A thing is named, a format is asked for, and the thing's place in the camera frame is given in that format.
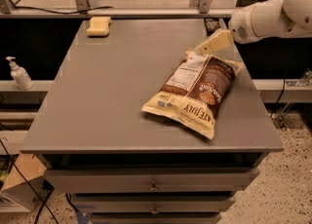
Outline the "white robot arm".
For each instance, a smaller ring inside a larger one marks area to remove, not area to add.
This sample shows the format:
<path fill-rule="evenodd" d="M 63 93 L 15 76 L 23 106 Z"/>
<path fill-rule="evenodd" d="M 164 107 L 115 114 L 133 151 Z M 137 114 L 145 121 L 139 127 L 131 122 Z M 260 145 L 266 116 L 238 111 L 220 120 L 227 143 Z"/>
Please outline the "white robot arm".
<path fill-rule="evenodd" d="M 312 0 L 268 0 L 234 11 L 228 28 L 214 32 L 195 52 L 208 55 L 234 42 L 249 44 L 270 37 L 311 36 Z"/>

